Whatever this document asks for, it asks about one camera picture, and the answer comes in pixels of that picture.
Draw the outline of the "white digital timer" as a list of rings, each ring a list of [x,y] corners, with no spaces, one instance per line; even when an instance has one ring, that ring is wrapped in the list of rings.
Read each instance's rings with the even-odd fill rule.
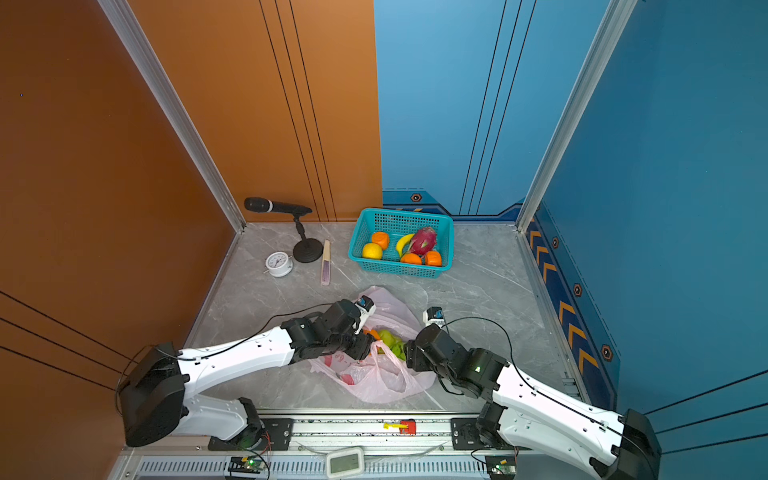
[[[341,479],[362,475],[365,469],[365,453],[361,447],[329,452],[325,456],[328,479]]]

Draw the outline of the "red dragon fruit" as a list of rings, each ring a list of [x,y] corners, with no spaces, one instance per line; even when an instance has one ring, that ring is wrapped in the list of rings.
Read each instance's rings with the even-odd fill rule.
[[[418,230],[408,244],[407,252],[425,257],[437,245],[438,235],[434,228],[424,227]]]

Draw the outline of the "yellow lemon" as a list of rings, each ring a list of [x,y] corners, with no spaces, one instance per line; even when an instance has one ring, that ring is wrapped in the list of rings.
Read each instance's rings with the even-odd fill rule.
[[[367,243],[363,246],[361,256],[368,260],[381,260],[383,258],[384,249],[377,243]]]

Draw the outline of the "orange persimmon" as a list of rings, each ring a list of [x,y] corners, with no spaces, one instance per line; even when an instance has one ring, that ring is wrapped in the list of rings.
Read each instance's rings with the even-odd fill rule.
[[[375,232],[372,234],[371,242],[379,245],[382,250],[386,250],[389,247],[390,236],[386,232]]]

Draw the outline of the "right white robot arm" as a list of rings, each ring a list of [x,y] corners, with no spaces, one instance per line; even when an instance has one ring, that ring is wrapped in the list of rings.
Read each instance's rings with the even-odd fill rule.
[[[568,396],[482,348],[467,349],[435,324],[405,347],[407,366],[431,371],[461,393],[484,400],[475,422],[480,443],[533,450],[595,479],[656,479],[661,446],[648,418]]]

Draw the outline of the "orange mandarin fruit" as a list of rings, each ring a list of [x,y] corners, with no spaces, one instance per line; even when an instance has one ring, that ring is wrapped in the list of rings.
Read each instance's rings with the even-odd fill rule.
[[[423,264],[422,258],[419,255],[414,254],[414,253],[406,253],[406,254],[404,254],[401,257],[400,262],[404,263],[404,264],[409,264],[409,265],[422,265]]]

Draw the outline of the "small orange tangerine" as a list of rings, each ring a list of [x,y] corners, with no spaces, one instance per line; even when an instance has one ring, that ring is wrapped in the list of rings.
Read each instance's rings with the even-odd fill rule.
[[[370,334],[376,341],[380,341],[381,340],[381,336],[380,336],[380,334],[376,330],[365,329],[364,328],[363,331],[366,334]]]

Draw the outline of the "white round clock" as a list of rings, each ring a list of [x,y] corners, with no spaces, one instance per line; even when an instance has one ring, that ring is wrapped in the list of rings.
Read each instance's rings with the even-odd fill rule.
[[[265,267],[266,272],[273,278],[282,278],[292,272],[294,261],[290,254],[276,251],[265,259]]]

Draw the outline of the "teal plastic basket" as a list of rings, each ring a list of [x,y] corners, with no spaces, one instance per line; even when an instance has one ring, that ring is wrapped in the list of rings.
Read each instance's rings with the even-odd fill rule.
[[[367,208],[357,219],[348,257],[367,272],[436,279],[452,267],[454,246],[448,216]]]

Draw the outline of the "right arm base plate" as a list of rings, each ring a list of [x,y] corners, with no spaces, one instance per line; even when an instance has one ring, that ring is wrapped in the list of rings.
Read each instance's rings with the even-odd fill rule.
[[[452,418],[450,429],[456,451],[495,449],[500,445],[497,429],[479,418]]]

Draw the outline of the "yellow banana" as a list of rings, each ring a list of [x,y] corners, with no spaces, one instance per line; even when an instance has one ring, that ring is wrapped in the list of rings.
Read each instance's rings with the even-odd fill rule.
[[[408,253],[410,251],[410,245],[411,241],[413,239],[413,234],[408,234],[403,237],[401,237],[397,244],[396,244],[396,251],[398,253],[398,256],[401,258],[404,254]]]

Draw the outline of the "pink plastic bag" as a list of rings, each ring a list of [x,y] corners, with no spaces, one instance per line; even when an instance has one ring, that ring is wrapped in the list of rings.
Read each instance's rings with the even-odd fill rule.
[[[404,344],[416,338],[423,322],[405,303],[383,287],[371,287],[363,294],[376,305],[363,329],[388,330]],[[310,371],[328,377],[348,394],[371,404],[389,404],[421,394],[436,380],[431,371],[409,369],[406,361],[397,358],[381,340],[373,342],[370,354],[362,361],[337,352],[312,360]]]

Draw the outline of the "right circuit board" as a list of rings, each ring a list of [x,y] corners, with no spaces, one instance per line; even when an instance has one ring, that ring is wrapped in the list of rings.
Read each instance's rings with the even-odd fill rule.
[[[517,464],[511,457],[486,456],[485,464],[490,480],[514,480],[516,477]]]

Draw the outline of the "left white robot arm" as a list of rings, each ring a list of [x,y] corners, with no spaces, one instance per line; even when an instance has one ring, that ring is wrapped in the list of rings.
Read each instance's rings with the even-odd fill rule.
[[[252,400],[222,400],[207,390],[245,375],[342,352],[363,360],[375,339],[363,327],[376,311],[361,296],[324,312],[284,321],[249,337],[202,348],[151,348],[117,388],[125,443],[138,448],[167,436],[207,436],[215,450],[260,448],[266,426]]]

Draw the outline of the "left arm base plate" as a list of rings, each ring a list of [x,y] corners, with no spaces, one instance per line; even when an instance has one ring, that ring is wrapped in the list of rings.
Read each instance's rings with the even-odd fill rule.
[[[211,437],[209,451],[287,451],[293,434],[294,420],[291,418],[268,418],[259,420],[230,440]]]

